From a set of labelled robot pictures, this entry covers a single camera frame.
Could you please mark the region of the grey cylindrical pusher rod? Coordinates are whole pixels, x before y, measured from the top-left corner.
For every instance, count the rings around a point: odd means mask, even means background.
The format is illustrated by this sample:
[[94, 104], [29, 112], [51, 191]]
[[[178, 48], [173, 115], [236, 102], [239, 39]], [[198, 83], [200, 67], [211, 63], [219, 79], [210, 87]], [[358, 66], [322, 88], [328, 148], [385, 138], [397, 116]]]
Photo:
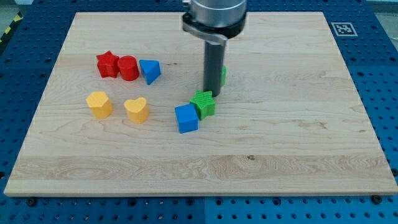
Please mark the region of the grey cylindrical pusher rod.
[[224, 60], [224, 46], [205, 41], [203, 90], [211, 91], [216, 97], [221, 91], [221, 77]]

